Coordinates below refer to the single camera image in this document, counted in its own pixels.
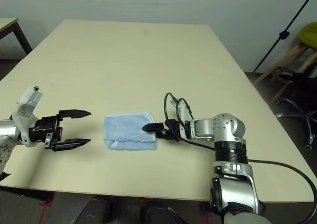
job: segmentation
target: light blue cloth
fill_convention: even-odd
[[[149,112],[108,115],[104,122],[104,142],[112,150],[155,150],[155,134],[141,129],[153,122]]]

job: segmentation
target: white table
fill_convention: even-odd
[[[58,110],[92,113],[65,119],[63,139],[91,138],[71,151],[16,147],[4,186],[78,193],[208,200],[214,152],[157,140],[156,151],[110,151],[107,114],[150,111],[164,121],[170,91],[194,117],[228,112],[246,126],[248,157],[291,164],[316,177],[220,40],[206,25],[66,20],[0,82],[0,117],[28,86],[43,92],[37,117]],[[262,201],[311,201],[306,182],[287,168],[251,164]]]

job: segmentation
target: black pole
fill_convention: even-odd
[[[274,42],[273,46],[268,50],[268,52],[265,54],[265,56],[262,58],[262,60],[260,61],[260,63],[257,65],[257,67],[253,70],[253,72],[256,72],[257,69],[261,66],[261,64],[263,63],[263,61],[265,61],[265,59],[267,58],[267,56],[271,53],[271,51],[273,51],[274,47],[277,45],[277,43],[280,40],[284,40],[288,37],[289,32],[287,31],[288,28],[293,24],[293,22],[295,21],[295,19],[297,18],[297,16],[301,13],[301,11],[304,9],[304,7],[306,6],[306,4],[308,3],[309,0],[306,0],[305,3],[301,6],[301,8],[298,10],[298,12],[295,14],[295,16],[293,17],[293,19],[291,20],[291,22],[288,24],[288,26],[285,28],[284,31],[279,33],[279,37],[278,39]]]

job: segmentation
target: chair base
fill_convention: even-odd
[[[315,139],[315,133],[312,130],[312,123],[316,122],[317,119],[313,118],[313,115],[317,113],[317,110],[311,111],[311,112],[305,112],[300,106],[298,106],[294,101],[286,98],[279,98],[278,102],[285,101],[289,104],[291,104],[298,112],[281,112],[276,114],[275,116],[277,118],[280,117],[300,117],[306,121],[308,132],[309,132],[309,138],[308,138],[308,144],[305,145],[305,148],[309,151],[313,149],[313,141]]]

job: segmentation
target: red tape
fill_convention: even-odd
[[[45,210],[46,210],[46,208],[50,208],[52,206],[54,197],[55,197],[55,193],[53,193],[52,200],[49,203],[39,203],[39,206],[43,207],[42,213],[41,213],[41,217],[40,217],[40,220],[39,220],[39,224],[42,224]]]

